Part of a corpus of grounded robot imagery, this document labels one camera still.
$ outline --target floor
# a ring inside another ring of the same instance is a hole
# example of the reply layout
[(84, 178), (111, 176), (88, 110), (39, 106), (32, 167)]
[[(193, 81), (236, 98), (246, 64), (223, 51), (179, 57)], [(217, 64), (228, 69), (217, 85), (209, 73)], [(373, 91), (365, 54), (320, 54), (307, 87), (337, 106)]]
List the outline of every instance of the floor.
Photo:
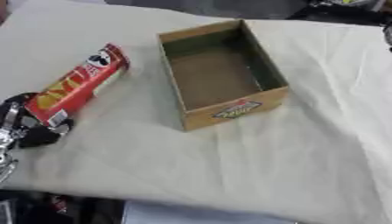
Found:
[(170, 9), (228, 18), (284, 19), (305, 6), (305, 0), (105, 0), (108, 4)]

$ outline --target open cardboard box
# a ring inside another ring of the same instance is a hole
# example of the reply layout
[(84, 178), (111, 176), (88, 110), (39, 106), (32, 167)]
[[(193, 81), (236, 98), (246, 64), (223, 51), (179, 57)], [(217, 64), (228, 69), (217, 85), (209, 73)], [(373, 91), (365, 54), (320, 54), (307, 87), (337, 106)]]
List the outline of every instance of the open cardboard box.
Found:
[(159, 35), (185, 130), (282, 103), (287, 82), (244, 20)]

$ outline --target red pringles can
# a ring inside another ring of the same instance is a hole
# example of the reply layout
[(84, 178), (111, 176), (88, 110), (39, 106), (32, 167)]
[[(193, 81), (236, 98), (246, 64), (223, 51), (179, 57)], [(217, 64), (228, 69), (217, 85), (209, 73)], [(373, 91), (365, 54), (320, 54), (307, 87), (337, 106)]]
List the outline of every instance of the red pringles can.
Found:
[(42, 124), (56, 127), (130, 67), (118, 46), (107, 44), (97, 54), (37, 94), (26, 108)]

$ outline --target white cloth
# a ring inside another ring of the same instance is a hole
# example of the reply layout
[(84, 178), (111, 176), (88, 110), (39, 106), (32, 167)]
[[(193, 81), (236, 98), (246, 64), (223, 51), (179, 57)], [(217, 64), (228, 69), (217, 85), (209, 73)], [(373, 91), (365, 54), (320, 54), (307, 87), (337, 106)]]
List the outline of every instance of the white cloth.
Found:
[[(7, 10), (10, 12), (15, 11), (20, 8), (27, 0), (9, 0)], [(104, 0), (68, 0), (79, 3), (88, 3), (88, 4), (105, 4)]]
[(59, 143), (15, 151), (20, 166), (8, 187), (387, 223), (392, 55), (381, 29), (248, 21), (290, 83), (287, 100), (185, 133), (156, 35), (221, 20), (62, 0), (17, 10), (0, 28), (0, 98), (39, 91), (107, 42), (123, 47), (132, 71), (91, 101)]

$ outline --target box label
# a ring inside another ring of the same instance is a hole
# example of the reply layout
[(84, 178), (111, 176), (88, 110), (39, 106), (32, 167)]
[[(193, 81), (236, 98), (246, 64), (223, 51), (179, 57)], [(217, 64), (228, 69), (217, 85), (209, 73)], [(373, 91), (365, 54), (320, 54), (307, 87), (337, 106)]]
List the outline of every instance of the box label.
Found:
[(256, 101), (239, 101), (231, 108), (225, 108), (218, 114), (213, 115), (216, 118), (237, 118), (247, 114), (250, 110), (261, 106), (262, 103)]

